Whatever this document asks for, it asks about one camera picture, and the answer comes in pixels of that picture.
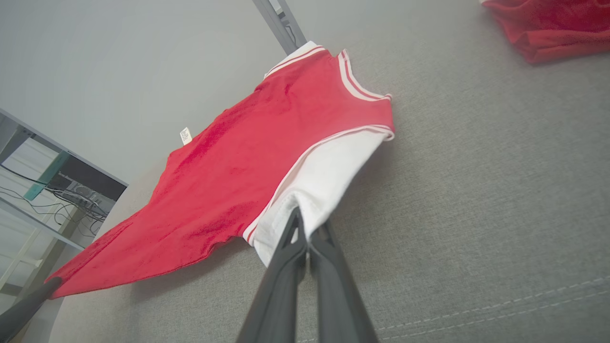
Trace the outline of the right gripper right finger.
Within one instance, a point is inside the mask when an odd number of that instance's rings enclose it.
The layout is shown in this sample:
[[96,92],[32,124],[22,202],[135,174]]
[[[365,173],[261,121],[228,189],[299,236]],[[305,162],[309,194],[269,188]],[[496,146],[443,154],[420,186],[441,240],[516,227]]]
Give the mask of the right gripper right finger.
[[318,341],[379,341],[338,238],[326,221],[311,236],[311,271],[317,282]]

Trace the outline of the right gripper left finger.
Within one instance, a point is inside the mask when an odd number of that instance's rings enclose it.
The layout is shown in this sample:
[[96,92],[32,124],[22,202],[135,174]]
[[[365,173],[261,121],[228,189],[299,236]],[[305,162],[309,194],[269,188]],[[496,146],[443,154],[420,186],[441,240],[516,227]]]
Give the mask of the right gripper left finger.
[[238,343],[296,341],[298,285],[305,275],[307,248],[303,217],[299,208],[294,208],[239,332]]

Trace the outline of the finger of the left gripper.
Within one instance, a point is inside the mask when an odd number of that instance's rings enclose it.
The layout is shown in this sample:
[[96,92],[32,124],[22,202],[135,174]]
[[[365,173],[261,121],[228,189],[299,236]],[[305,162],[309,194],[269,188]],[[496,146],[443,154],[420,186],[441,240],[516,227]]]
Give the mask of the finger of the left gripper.
[[9,342],[24,328],[43,303],[61,286],[62,279],[50,278],[39,289],[27,295],[0,315],[0,340]]

